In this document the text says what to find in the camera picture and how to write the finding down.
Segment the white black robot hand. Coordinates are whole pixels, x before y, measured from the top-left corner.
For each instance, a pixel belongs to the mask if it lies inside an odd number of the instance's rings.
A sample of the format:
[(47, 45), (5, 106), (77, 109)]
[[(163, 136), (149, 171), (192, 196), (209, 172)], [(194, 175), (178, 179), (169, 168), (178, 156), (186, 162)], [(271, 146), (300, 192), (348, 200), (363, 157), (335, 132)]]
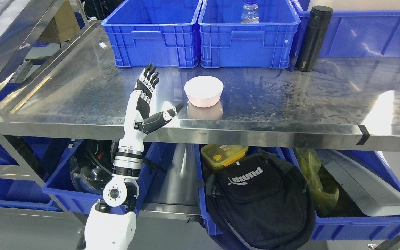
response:
[(143, 143), (146, 135), (168, 124), (183, 109), (184, 104), (179, 103), (168, 110), (150, 115), (150, 101), (159, 81), (157, 66), (148, 63), (129, 95), (123, 126), (124, 137), (119, 141), (121, 146)]

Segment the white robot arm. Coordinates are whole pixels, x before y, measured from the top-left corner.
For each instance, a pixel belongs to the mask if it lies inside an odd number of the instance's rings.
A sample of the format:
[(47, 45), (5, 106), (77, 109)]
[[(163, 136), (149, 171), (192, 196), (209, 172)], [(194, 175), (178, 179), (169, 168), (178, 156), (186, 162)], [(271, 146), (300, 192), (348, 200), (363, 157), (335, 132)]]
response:
[(143, 140), (120, 139), (112, 179), (91, 208), (84, 229), (87, 250), (127, 250), (135, 236)]

